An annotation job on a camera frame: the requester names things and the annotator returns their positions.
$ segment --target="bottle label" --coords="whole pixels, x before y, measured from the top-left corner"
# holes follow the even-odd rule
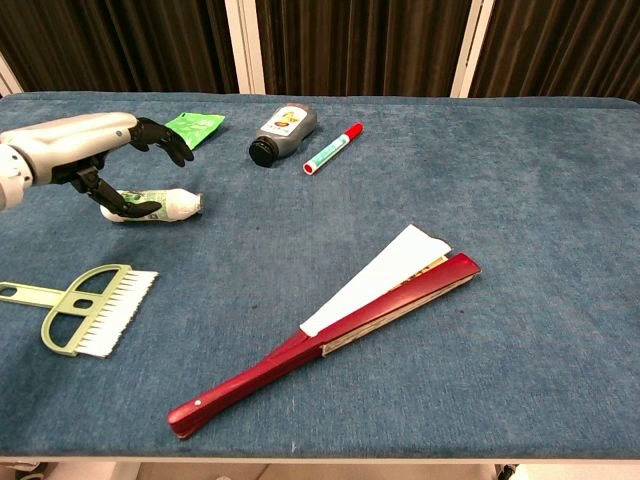
[[[260,130],[288,137],[306,116],[307,112],[302,108],[288,105],[278,110]]]
[[[127,218],[128,221],[169,219],[169,213],[167,212],[167,192],[164,190],[147,190],[145,192],[123,191],[120,192],[120,195],[129,203],[158,202],[162,205],[162,207],[149,215],[142,218]]]

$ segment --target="curtain fold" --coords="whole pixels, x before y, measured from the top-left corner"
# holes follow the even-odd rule
[[[496,0],[469,96],[640,100],[638,0]]]
[[[224,2],[4,0],[0,51],[25,89],[232,93]]]
[[[257,0],[267,93],[448,96],[471,0]]]

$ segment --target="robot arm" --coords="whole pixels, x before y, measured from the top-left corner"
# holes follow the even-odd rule
[[[127,143],[148,151],[155,143],[183,167],[193,153],[173,130],[130,113],[94,113],[63,118],[0,134],[0,211],[22,201],[32,185],[71,183],[120,216],[137,218],[160,208],[131,204],[98,176],[106,155]]]

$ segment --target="green sachet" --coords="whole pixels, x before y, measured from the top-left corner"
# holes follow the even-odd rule
[[[211,135],[224,120],[223,115],[204,115],[201,113],[181,113],[166,124],[180,135],[193,150],[205,138]]]

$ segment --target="table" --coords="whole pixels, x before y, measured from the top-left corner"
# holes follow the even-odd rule
[[[255,129],[291,100],[318,128],[257,167]],[[99,111],[226,115],[184,169],[127,146],[102,172],[202,192],[204,214],[111,224],[70,185],[0,214],[2,280],[160,272],[107,360],[49,352],[44,310],[0,304],[0,456],[639,458],[637,104],[50,92],[2,99],[0,131]],[[355,121],[365,133],[305,175]],[[175,438],[169,409],[261,359],[409,223],[483,273]]]

